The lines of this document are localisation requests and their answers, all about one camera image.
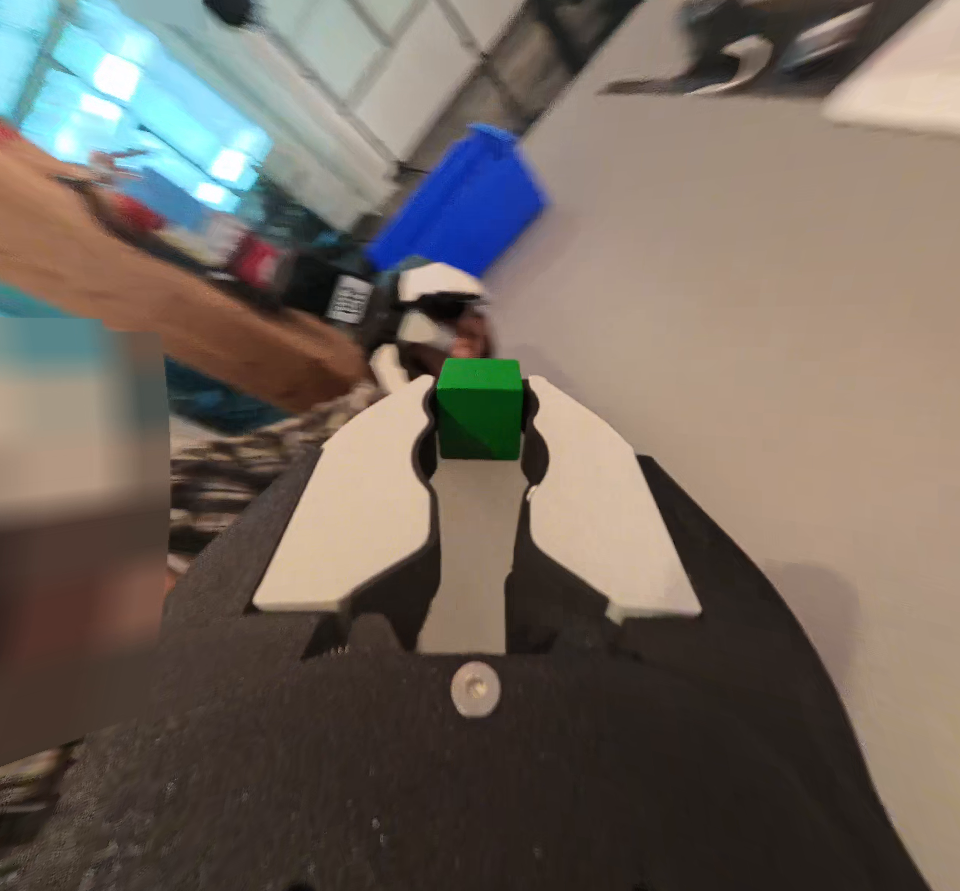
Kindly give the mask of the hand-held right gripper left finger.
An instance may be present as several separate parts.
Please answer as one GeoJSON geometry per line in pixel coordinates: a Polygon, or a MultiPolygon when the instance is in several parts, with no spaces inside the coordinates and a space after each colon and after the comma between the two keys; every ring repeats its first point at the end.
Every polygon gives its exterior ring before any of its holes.
{"type": "Polygon", "coordinates": [[[427,545],[431,487],[415,455],[433,418],[421,376],[354,417],[317,465],[252,597],[259,612],[342,613],[427,545]]]}

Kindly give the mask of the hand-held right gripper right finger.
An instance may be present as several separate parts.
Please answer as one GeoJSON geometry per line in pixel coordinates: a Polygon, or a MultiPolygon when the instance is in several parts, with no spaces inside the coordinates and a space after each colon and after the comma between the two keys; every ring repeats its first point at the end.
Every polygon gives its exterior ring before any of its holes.
{"type": "Polygon", "coordinates": [[[614,623],[702,615],[633,447],[545,377],[528,379],[545,475],[528,493],[533,545],[606,602],[614,623]]]}

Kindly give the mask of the blue plastic bin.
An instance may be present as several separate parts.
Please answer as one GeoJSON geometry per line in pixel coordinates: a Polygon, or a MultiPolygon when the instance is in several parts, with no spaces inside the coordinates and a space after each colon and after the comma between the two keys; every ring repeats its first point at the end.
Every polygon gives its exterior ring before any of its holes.
{"type": "Polygon", "coordinates": [[[473,124],[372,240],[366,255],[381,272],[424,259],[481,279],[548,207],[519,138],[473,124]]]}

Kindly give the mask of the green cube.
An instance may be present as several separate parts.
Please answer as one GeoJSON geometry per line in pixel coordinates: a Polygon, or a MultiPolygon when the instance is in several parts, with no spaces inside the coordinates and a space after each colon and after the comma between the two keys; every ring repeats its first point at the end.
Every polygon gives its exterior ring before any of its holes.
{"type": "Polygon", "coordinates": [[[437,381],[436,404],[442,458],[520,459],[524,383],[517,360],[448,358],[437,381]]]}

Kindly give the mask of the person's left forearm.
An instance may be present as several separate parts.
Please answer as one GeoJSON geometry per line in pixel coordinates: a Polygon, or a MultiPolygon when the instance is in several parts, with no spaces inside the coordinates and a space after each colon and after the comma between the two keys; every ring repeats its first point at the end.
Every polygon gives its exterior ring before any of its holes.
{"type": "Polygon", "coordinates": [[[167,569],[181,578],[201,552],[308,452],[386,396],[363,381],[343,396],[240,437],[187,445],[171,459],[167,569]]]}

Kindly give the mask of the person's left hand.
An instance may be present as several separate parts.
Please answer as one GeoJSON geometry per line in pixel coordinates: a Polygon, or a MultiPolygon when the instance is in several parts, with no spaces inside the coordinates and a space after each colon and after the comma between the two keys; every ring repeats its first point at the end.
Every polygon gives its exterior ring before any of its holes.
{"type": "Polygon", "coordinates": [[[497,357],[494,336],[487,314],[478,309],[462,311],[453,325],[453,340],[448,357],[453,359],[492,359],[497,357]]]}

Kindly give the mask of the red fire extinguisher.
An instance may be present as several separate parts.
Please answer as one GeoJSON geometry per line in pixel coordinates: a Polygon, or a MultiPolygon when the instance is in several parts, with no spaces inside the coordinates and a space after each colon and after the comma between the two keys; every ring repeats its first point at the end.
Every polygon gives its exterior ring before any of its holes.
{"type": "Polygon", "coordinates": [[[114,189],[95,189],[90,202],[114,235],[164,261],[257,293],[275,294],[282,285],[289,253],[234,215],[181,209],[170,217],[114,189]]]}

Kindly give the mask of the white board stand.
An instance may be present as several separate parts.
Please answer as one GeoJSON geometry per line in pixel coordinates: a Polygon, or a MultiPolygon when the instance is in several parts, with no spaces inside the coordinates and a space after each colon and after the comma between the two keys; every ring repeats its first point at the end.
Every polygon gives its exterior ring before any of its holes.
{"type": "Polygon", "coordinates": [[[958,138],[959,0],[933,0],[825,99],[823,116],[958,138]]]}

